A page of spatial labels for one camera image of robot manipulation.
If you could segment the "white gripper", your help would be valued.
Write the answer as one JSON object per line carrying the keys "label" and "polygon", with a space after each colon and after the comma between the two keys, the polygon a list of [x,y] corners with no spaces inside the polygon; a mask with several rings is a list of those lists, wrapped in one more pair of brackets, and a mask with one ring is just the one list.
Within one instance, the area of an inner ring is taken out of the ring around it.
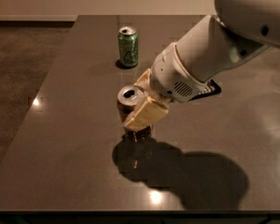
{"label": "white gripper", "polygon": [[[179,103],[191,101],[207,85],[195,79],[180,61],[176,43],[171,43],[134,83],[144,90],[149,89]],[[132,111],[123,122],[123,127],[134,132],[144,130],[169,112],[169,106],[150,96]]]}

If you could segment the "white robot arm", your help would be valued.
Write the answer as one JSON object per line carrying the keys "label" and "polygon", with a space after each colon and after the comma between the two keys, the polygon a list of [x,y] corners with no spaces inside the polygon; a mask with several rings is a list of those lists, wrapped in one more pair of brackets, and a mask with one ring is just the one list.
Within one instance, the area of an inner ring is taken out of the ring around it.
{"label": "white robot arm", "polygon": [[168,114],[171,102],[214,95],[212,77],[241,66],[269,47],[280,49],[280,0],[215,0],[207,15],[171,43],[135,82],[144,93],[123,121],[141,131]]}

